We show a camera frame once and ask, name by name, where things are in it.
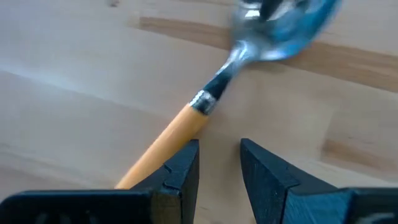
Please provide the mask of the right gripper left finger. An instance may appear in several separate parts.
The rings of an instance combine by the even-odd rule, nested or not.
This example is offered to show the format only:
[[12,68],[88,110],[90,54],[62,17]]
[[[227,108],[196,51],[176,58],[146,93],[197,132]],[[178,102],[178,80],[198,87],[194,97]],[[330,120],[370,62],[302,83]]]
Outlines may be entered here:
[[0,224],[193,224],[199,141],[129,190],[31,190],[0,203]]

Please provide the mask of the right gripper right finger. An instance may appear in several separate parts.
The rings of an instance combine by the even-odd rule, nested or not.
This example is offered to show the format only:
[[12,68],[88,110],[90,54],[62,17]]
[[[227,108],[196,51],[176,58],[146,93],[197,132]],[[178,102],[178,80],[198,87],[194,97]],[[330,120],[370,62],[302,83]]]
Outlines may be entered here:
[[398,224],[398,187],[335,187],[250,139],[243,180],[257,224]]

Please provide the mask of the fork with wooden handle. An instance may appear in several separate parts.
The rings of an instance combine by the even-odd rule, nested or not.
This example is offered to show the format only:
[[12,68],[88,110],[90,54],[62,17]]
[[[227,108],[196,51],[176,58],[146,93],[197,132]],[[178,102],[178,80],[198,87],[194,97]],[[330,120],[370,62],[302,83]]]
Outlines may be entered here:
[[331,21],[342,0],[238,0],[231,15],[231,50],[215,76],[187,103],[116,189],[131,189],[173,157],[206,123],[232,79],[247,64],[291,58]]

